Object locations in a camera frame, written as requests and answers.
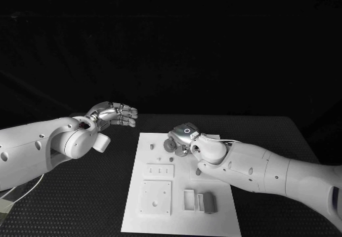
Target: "white foam board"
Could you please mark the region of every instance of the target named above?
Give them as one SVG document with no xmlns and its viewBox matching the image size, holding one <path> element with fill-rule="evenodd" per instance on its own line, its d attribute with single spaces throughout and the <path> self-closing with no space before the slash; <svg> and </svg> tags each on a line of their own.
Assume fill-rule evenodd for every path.
<svg viewBox="0 0 342 237">
<path fill-rule="evenodd" d="M 121 232 L 239 237 L 229 184 L 207 180 L 190 180 L 188 156 L 177 157 L 164 151 L 162 142 L 165 139 L 165 133 L 139 133 Z M 171 182 L 170 215 L 155 217 L 155 215 L 138 214 L 141 182 L 154 180 L 144 176 L 145 164 L 172 165 L 172 179 L 158 179 Z M 193 190 L 194 195 L 211 192 L 216 197 L 217 212 L 213 214 L 200 213 L 197 211 L 197 199 L 194 199 L 196 211 L 184 212 L 183 190 Z"/>
</svg>

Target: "white plate with holes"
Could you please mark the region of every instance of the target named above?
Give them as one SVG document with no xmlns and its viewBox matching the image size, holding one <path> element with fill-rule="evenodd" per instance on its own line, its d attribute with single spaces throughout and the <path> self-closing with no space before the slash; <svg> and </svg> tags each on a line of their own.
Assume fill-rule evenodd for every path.
<svg viewBox="0 0 342 237">
<path fill-rule="evenodd" d="M 171 182 L 142 181 L 139 189 L 138 213 L 168 215 L 171 213 Z"/>
</svg>

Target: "robotic hand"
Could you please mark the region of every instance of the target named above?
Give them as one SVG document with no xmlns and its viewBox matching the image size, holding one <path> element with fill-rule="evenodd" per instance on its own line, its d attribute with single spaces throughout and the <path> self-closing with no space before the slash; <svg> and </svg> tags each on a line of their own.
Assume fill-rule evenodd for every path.
<svg viewBox="0 0 342 237">
<path fill-rule="evenodd" d="M 342 165 L 311 164 L 235 140 L 211 139 L 191 123 L 168 132 L 164 149 L 180 157 L 193 154 L 197 171 L 235 187 L 297 200 L 342 231 Z"/>
<path fill-rule="evenodd" d="M 110 142 L 99 133 L 110 124 L 135 126 L 136 110 L 119 103 L 96 104 L 84 116 L 57 118 L 0 130 L 0 191 L 80 158 Z"/>
</svg>

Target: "table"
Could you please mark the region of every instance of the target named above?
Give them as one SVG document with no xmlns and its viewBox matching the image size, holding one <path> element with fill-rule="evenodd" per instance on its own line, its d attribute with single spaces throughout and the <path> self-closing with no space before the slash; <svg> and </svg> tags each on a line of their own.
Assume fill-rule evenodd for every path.
<svg viewBox="0 0 342 237">
<path fill-rule="evenodd" d="M 167 133 L 184 122 L 191 122 L 201 132 L 219 134 L 222 139 L 318 163 L 286 117 L 139 114 L 135 128 L 112 125 L 102 132 L 110 138 L 103 153 L 92 149 L 44 175 L 34 191 L 14 205 L 0 236 L 158 236 L 119 232 L 138 134 Z M 28 182 L 27 190 L 35 181 Z M 342 237 L 325 218 L 299 202 L 233 186 L 230 191 L 242 237 Z"/>
</svg>

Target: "hole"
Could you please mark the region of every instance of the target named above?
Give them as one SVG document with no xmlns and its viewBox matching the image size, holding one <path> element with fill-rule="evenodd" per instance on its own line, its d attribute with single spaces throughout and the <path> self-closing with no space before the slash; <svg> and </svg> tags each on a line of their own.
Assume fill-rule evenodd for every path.
<svg viewBox="0 0 342 237">
<path fill-rule="evenodd" d="M 41 143 L 40 143 L 40 141 L 35 141 L 35 142 L 34 142 L 34 145 L 35 145 L 35 149 L 40 150 L 40 149 L 41 149 Z"/>
<path fill-rule="evenodd" d="M 8 153 L 7 153 L 7 152 L 2 152 L 1 155 L 0 155 L 0 157 L 1 157 L 1 160 L 2 160 L 2 161 L 7 161 L 7 160 L 8 160 Z"/>
</svg>

